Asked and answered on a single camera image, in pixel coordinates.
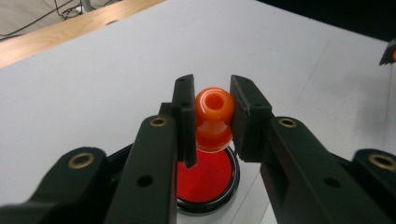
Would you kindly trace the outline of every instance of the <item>white surface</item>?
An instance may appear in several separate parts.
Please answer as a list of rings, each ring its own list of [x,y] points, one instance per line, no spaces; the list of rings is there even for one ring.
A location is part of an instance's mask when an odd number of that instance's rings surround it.
[[[276,115],[303,121],[344,158],[394,153],[395,85],[391,66],[378,66],[386,45],[256,1],[170,0],[12,64],[0,70],[0,205],[26,200],[71,149],[132,143],[187,74],[196,91],[251,78]],[[232,203],[178,223],[261,223],[259,165],[241,169]]]

